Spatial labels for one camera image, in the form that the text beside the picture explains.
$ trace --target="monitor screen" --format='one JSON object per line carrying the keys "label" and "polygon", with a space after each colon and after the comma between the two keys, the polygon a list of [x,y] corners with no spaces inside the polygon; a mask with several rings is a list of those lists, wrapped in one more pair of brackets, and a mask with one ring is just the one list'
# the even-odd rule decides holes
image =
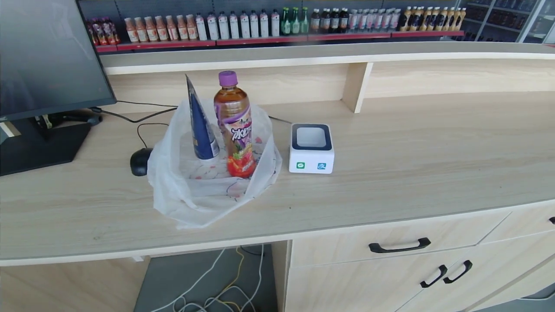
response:
{"label": "monitor screen", "polygon": [[1,0],[0,122],[115,103],[76,0]]}

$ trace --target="cabinet door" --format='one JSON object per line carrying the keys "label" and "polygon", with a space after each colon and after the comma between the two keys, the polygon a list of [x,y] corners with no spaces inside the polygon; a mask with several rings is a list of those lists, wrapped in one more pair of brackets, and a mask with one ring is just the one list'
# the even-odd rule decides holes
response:
{"label": "cabinet door", "polygon": [[555,283],[555,255],[500,289],[495,294],[474,305],[468,311],[477,311],[511,300],[530,296]]}
{"label": "cabinet door", "polygon": [[553,255],[555,232],[471,247],[446,274],[455,280],[463,274],[466,261],[472,267],[454,283],[445,280],[426,289],[405,304],[399,312],[457,312],[477,303],[517,279]]}
{"label": "cabinet door", "polygon": [[285,311],[394,312],[423,289],[420,282],[431,284],[441,265],[449,267],[469,248],[291,268]]}

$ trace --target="drawer handle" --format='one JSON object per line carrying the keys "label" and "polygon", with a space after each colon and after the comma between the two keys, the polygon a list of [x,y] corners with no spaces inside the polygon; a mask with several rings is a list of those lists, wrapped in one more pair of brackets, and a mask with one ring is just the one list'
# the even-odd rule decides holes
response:
{"label": "drawer handle", "polygon": [[385,253],[400,253],[402,251],[410,251],[410,250],[417,250],[417,249],[424,249],[432,242],[428,239],[428,237],[423,237],[418,239],[419,245],[416,247],[409,247],[409,248],[401,248],[401,249],[384,249],[378,243],[372,243],[368,245],[370,247],[370,251],[377,254],[385,254]]}
{"label": "drawer handle", "polygon": [[420,286],[422,286],[422,288],[428,288],[431,285],[435,284],[435,282],[439,281],[447,273],[447,267],[444,266],[443,264],[440,265],[439,270],[440,270],[440,276],[438,276],[435,280],[433,280],[433,282],[426,284],[426,281],[421,281]]}
{"label": "drawer handle", "polygon": [[470,262],[470,260],[466,260],[465,262],[463,262],[463,264],[465,265],[465,271],[463,273],[461,273],[461,275],[457,276],[457,278],[455,278],[455,279],[444,278],[443,281],[445,282],[445,284],[451,284],[451,283],[456,282],[457,279],[461,278],[468,271],[470,271],[470,269],[472,269],[472,262]]}

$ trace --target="red shelf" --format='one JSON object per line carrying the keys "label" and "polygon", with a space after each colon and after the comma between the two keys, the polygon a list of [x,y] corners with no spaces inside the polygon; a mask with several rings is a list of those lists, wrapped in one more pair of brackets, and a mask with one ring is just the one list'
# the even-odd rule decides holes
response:
{"label": "red shelf", "polygon": [[216,41],[216,45],[232,46],[235,44],[259,44],[259,43],[280,43],[280,42],[299,42],[299,41],[306,41],[306,36],[267,37],[267,38],[248,38],[248,39],[221,39]]}
{"label": "red shelf", "polygon": [[95,46],[95,48],[97,49],[98,53],[102,53],[102,52],[115,52],[118,50],[118,46],[113,45],[113,46]]}
{"label": "red shelf", "polygon": [[348,40],[348,39],[375,39],[390,38],[390,32],[383,33],[338,33],[338,34],[311,34],[309,41]]}
{"label": "red shelf", "polygon": [[214,41],[214,40],[125,43],[125,44],[119,44],[118,45],[118,51],[142,50],[142,49],[184,48],[184,47],[213,47],[215,45],[216,45],[216,41]]}
{"label": "red shelf", "polygon": [[429,32],[393,32],[392,38],[403,37],[440,37],[440,36],[464,36],[464,31],[429,31]]}

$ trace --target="monitor stand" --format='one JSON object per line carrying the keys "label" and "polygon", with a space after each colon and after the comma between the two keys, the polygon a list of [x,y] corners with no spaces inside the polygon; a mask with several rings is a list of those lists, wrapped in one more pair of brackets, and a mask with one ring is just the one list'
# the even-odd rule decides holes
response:
{"label": "monitor stand", "polygon": [[11,123],[21,135],[0,144],[0,177],[72,162],[91,127],[82,123],[45,130],[34,118]]}

